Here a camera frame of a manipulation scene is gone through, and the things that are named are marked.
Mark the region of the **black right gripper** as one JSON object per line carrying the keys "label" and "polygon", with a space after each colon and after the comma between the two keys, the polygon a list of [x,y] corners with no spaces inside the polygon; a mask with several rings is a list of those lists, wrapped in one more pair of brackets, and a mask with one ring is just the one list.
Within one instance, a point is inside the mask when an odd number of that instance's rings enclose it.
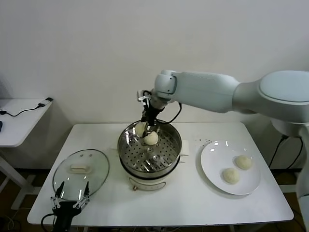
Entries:
{"label": "black right gripper", "polygon": [[155,127],[155,120],[156,117],[164,110],[162,109],[156,109],[153,106],[144,106],[144,110],[142,112],[141,122],[145,122],[143,137],[148,136],[153,131],[156,131]]}

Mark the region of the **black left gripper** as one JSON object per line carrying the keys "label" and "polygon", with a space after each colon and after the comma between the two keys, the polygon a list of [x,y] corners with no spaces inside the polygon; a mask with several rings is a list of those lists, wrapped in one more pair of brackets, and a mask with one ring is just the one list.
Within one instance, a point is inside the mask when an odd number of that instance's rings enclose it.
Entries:
{"label": "black left gripper", "polygon": [[81,207],[85,207],[90,201],[89,182],[86,183],[83,195],[82,191],[80,191],[77,202],[59,203],[63,187],[64,181],[56,189],[54,196],[50,198],[53,205],[52,208],[56,208],[55,210],[53,210],[56,216],[56,221],[53,228],[54,232],[68,232],[70,230],[73,218],[80,214]]}

